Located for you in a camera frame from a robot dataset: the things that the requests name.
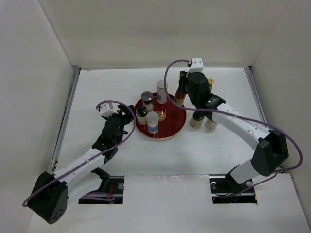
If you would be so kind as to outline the black cap spice grinder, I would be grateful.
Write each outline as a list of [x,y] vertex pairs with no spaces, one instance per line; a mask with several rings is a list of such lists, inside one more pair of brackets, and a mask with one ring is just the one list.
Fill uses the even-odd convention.
[[145,106],[140,105],[137,107],[136,117],[137,117],[137,121],[140,125],[146,125],[147,124],[147,120],[146,120],[147,114],[148,114],[148,110]]

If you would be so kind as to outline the yellow cap sauce bottle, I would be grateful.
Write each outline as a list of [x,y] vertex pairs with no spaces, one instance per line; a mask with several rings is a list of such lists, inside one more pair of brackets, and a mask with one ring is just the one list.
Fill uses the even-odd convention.
[[208,85],[209,85],[210,92],[212,92],[213,84],[214,84],[214,79],[213,78],[208,78]]

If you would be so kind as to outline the green label sauce bottle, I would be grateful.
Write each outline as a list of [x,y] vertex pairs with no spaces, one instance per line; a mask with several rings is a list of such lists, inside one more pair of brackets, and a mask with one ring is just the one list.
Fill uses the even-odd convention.
[[186,97],[185,89],[181,81],[179,81],[178,89],[175,93],[174,103],[178,106],[184,106],[184,100]]

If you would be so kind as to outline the grey dome cap shaker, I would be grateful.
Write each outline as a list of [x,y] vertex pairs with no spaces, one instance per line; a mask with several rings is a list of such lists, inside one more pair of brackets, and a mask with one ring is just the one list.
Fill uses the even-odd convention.
[[152,103],[152,101],[153,101],[153,94],[152,94],[152,92],[144,91],[144,92],[142,92],[140,97],[141,97],[143,106],[147,109],[147,112],[153,111],[154,106],[153,106],[153,103]]

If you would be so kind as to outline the blue label silver cap jar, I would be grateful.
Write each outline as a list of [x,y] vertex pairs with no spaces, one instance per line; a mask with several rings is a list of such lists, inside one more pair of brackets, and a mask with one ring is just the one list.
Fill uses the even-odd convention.
[[159,129],[159,117],[158,113],[155,111],[150,111],[146,115],[146,121],[147,121],[147,130],[150,134],[155,135],[158,133]]

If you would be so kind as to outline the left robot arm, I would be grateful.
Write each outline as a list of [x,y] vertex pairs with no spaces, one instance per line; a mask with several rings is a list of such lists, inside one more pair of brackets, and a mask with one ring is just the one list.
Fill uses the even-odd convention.
[[42,173],[23,206],[29,207],[49,224],[54,224],[67,208],[69,188],[109,161],[123,143],[124,126],[135,121],[133,105],[118,102],[118,110],[105,116],[102,134],[78,160],[57,173]]

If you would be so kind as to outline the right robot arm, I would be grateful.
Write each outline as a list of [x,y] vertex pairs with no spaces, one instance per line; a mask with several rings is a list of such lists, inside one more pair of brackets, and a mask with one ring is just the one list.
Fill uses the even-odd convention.
[[196,108],[195,113],[213,124],[226,127],[254,150],[250,160],[226,174],[225,186],[229,191],[237,192],[248,180],[259,175],[268,177],[288,159],[285,135],[256,122],[243,120],[224,99],[212,94],[203,73],[181,71],[178,91],[188,95]]

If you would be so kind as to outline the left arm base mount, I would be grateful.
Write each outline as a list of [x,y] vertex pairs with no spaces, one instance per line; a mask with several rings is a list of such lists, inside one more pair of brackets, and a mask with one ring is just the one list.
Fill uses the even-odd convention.
[[101,168],[96,168],[91,174],[101,182],[86,193],[88,198],[81,197],[79,204],[123,204],[124,176],[111,176]]

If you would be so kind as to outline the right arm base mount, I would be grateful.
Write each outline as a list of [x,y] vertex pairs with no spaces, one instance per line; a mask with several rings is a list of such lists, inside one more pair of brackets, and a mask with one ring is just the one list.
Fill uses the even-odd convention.
[[238,184],[226,174],[216,174],[209,176],[209,183],[213,204],[257,204],[252,179]]

